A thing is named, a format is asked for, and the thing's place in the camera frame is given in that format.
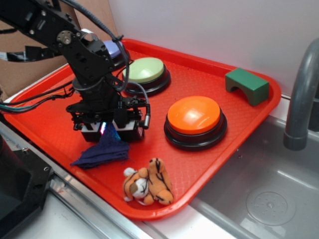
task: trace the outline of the sink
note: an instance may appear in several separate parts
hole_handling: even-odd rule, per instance
[[[318,238],[319,136],[290,151],[284,129],[269,116],[190,205],[236,238]]]

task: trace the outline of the blue cloth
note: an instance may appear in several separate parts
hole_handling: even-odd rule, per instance
[[[108,123],[100,141],[82,152],[78,160],[71,163],[81,168],[92,168],[114,160],[128,159],[129,144],[121,140],[112,123]]]

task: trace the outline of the white wall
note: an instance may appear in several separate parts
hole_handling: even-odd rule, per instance
[[[319,0],[109,0],[125,38],[266,74],[291,95]]]

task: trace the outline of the gray faucet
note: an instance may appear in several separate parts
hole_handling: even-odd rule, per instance
[[[308,128],[319,126],[319,38],[308,47],[295,81],[289,105],[284,145],[302,150],[307,144]]]

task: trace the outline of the foam block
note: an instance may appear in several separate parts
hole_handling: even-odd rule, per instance
[[[237,68],[227,73],[225,80],[228,92],[241,89],[252,106],[258,105],[269,97],[269,82],[244,69]]]

